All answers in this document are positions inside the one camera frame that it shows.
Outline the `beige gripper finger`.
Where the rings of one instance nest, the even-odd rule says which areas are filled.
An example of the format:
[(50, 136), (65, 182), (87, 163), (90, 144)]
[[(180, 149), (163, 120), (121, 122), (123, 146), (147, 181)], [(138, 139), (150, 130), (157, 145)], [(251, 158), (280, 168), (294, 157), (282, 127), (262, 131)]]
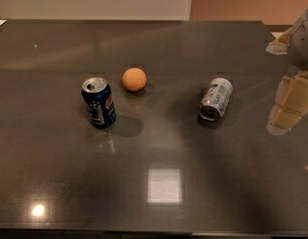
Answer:
[(291, 32), (292, 28), (288, 28), (283, 33), (280, 33), (275, 40), (268, 44), (266, 52), (273, 55), (287, 55)]
[(272, 135), (289, 132), (308, 113), (308, 71), (284, 76), (278, 86), (267, 131)]

